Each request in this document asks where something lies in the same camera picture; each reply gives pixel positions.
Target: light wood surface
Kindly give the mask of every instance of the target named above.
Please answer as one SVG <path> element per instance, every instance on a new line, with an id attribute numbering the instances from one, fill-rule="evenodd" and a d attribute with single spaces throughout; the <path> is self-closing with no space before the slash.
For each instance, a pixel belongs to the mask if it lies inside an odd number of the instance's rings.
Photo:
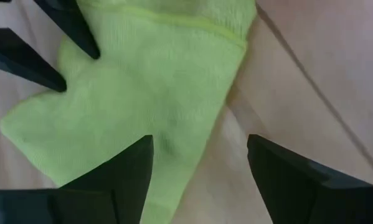
<path id="1" fill-rule="evenodd" d="M 257 0 L 373 160 L 373 0 Z"/>
<path id="2" fill-rule="evenodd" d="M 0 26 L 16 30 L 55 64 L 61 31 L 32 1 L 0 5 Z M 246 59 L 173 223 L 271 223 L 248 167 L 249 134 L 261 134 L 373 183 L 371 162 L 260 18 L 252 26 L 249 42 Z M 20 99 L 42 90 L 0 71 L 0 117 Z M 0 189 L 52 186 L 0 134 Z"/>

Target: green fabric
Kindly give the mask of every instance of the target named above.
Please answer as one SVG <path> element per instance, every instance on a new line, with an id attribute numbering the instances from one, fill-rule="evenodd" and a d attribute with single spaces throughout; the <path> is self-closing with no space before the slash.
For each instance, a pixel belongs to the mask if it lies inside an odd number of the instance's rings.
<path id="1" fill-rule="evenodd" d="M 152 134 L 142 223 L 169 223 L 245 54 L 254 2 L 84 0 L 80 7 L 102 57 L 94 61 L 65 39 L 58 64 L 67 92 L 23 101 L 1 131 L 57 185 Z"/>

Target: black plastic prong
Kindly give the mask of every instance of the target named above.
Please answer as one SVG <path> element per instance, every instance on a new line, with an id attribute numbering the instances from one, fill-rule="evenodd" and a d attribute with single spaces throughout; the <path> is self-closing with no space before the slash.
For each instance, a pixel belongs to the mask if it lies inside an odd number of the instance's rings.
<path id="1" fill-rule="evenodd" d="M 118 223 L 139 223 L 153 171 L 153 154 L 153 137 L 144 136 L 62 189 L 110 191 Z"/>
<path id="2" fill-rule="evenodd" d="M 35 3 L 91 58 L 100 51 L 76 0 L 34 0 Z"/>
<path id="3" fill-rule="evenodd" d="M 9 28 L 0 28 L 0 70 L 57 92 L 67 89 L 61 74 Z"/>
<path id="4" fill-rule="evenodd" d="M 373 185 L 258 135 L 248 161 L 273 224 L 372 224 Z"/>

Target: sock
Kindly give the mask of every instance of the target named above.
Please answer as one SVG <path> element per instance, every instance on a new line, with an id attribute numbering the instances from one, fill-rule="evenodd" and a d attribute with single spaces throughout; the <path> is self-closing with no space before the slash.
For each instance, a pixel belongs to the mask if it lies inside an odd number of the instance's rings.
<path id="1" fill-rule="evenodd" d="M 60 47 L 65 93 L 46 91 L 0 124 L 58 186 L 147 134 L 153 175 L 142 223 L 169 223 L 246 51 L 251 0 L 83 0 L 102 56 Z"/>

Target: knit fabric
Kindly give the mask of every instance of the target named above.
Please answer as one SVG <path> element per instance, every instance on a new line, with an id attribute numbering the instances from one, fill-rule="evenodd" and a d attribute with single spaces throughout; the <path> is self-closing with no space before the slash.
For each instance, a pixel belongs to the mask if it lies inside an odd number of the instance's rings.
<path id="1" fill-rule="evenodd" d="M 65 38 L 65 93 L 16 106 L 0 128 L 64 185 L 152 134 L 154 164 L 142 223 L 165 224 L 192 177 L 246 50 L 251 0 L 83 0 L 102 56 Z"/>

